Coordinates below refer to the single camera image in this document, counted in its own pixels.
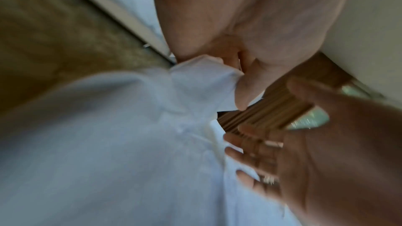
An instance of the wooden furniture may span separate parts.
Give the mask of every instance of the wooden furniture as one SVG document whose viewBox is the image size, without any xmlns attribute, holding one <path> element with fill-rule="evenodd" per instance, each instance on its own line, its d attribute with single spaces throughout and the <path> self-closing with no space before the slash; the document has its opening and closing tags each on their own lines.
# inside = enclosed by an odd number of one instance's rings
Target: wooden furniture
<svg viewBox="0 0 402 226">
<path fill-rule="evenodd" d="M 291 76 L 316 80 L 335 88 L 352 80 L 352 76 L 319 52 L 269 86 L 263 99 L 246 111 L 220 114 L 219 124 L 226 132 L 237 132 L 237 126 L 241 123 L 269 128 L 283 128 L 289 125 L 312 108 L 312 105 L 296 99 L 287 90 L 286 81 Z"/>
</svg>

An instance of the wall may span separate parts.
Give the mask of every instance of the wall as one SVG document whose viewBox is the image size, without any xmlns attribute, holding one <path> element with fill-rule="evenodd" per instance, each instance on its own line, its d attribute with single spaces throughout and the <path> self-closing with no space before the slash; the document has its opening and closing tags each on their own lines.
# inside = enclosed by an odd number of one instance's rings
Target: wall
<svg viewBox="0 0 402 226">
<path fill-rule="evenodd" d="M 322 51 L 370 88 L 402 102 L 402 0 L 348 0 Z"/>
</svg>

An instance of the wood grain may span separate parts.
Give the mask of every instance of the wood grain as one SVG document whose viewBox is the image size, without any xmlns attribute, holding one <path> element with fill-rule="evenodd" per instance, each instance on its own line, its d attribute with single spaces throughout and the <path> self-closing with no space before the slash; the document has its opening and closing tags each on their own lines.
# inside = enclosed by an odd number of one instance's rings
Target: wood grain
<svg viewBox="0 0 402 226">
<path fill-rule="evenodd" d="M 237 132 L 237 126 L 241 123 L 269 128 L 283 128 L 290 124 L 312 108 L 312 105 L 299 101 L 287 90 L 286 81 L 291 76 L 316 80 L 335 88 L 353 78 L 319 52 L 269 86 L 263 99 L 246 111 L 220 114 L 219 124 L 226 132 Z"/>
</svg>

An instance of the tan floor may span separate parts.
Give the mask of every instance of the tan floor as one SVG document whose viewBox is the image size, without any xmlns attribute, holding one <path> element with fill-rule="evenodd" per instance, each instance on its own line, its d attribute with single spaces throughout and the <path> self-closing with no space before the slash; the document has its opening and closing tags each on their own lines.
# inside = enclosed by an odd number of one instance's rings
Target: tan floor
<svg viewBox="0 0 402 226">
<path fill-rule="evenodd" d="M 170 64 L 83 0 L 0 0 L 0 113 L 64 82 Z"/>
</svg>

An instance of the skin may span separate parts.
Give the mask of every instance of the skin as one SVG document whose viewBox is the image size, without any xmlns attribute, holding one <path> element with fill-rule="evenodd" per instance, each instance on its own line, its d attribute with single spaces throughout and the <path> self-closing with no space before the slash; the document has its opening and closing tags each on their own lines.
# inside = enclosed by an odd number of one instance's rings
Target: skin
<svg viewBox="0 0 402 226">
<path fill-rule="evenodd" d="M 245 72 L 236 105 L 250 101 L 322 45 L 345 0 L 155 0 L 178 61 L 220 57 Z"/>
<path fill-rule="evenodd" d="M 277 182 L 244 172 L 239 180 L 319 225 L 402 225 L 402 112 L 303 80 L 290 80 L 288 88 L 330 121 L 293 131 L 242 125 L 245 136 L 225 134 L 244 151 L 226 148 L 228 156 Z"/>
</svg>

